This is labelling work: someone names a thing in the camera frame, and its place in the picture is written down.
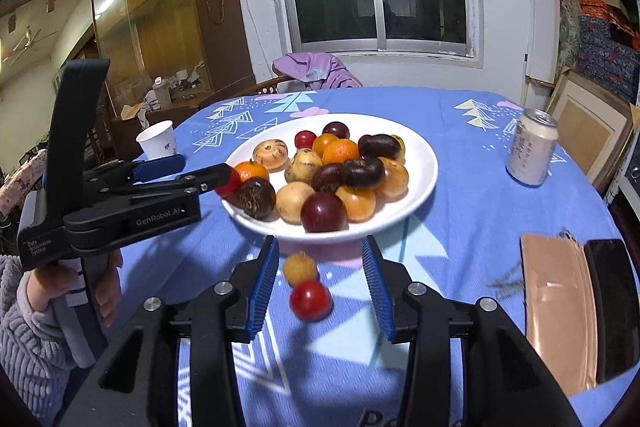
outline white paper cup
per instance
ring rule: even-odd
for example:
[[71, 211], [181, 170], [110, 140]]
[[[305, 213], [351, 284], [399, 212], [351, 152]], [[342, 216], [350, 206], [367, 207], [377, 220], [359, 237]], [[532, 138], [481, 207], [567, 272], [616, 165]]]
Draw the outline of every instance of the white paper cup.
[[174, 122], [171, 120], [164, 120], [147, 127], [138, 134], [136, 142], [140, 144], [148, 160], [157, 160], [178, 153], [178, 148], [175, 146]]

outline red tomato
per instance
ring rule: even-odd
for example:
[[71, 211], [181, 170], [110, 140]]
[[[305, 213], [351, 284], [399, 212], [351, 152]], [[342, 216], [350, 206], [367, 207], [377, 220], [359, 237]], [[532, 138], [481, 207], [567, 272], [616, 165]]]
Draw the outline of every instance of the red tomato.
[[296, 149], [311, 149], [317, 137], [311, 131], [300, 131], [294, 140]]
[[333, 307], [331, 293], [318, 281], [299, 284], [289, 296], [289, 308], [301, 321], [320, 321], [331, 313]]
[[228, 198], [238, 192], [238, 188], [242, 184], [240, 174], [233, 167], [231, 167], [231, 174], [229, 174], [229, 181], [224, 187], [216, 188], [216, 192], [221, 198]]

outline hand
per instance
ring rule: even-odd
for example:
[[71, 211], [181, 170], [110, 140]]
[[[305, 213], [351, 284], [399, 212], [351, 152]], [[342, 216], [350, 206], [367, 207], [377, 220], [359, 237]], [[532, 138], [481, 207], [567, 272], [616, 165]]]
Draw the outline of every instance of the hand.
[[[100, 314], [107, 327], [114, 323], [116, 308], [122, 299], [118, 275], [120, 267], [122, 267], [122, 254], [120, 250], [115, 250], [111, 252], [107, 271], [95, 289], [95, 300], [100, 306]], [[51, 299], [68, 293], [76, 279], [78, 279], [76, 271], [64, 266], [51, 264], [35, 269], [31, 272], [27, 284], [27, 298], [33, 310], [43, 312]]]

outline gray fleece sleeve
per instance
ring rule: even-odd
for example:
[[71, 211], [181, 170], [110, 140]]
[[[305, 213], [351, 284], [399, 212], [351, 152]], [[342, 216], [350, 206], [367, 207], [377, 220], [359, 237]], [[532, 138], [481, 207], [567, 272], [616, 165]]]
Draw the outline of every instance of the gray fleece sleeve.
[[42, 313], [31, 308], [30, 275], [17, 257], [0, 255], [0, 363], [31, 412], [49, 427], [75, 363], [51, 306]]

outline purple cloth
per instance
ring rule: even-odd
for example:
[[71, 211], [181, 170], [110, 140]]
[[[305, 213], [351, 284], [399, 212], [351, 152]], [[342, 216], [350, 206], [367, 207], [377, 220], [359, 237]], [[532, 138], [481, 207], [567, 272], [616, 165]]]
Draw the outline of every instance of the purple cloth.
[[331, 53], [289, 53], [274, 60], [273, 68], [304, 82], [311, 90], [362, 87], [362, 82]]

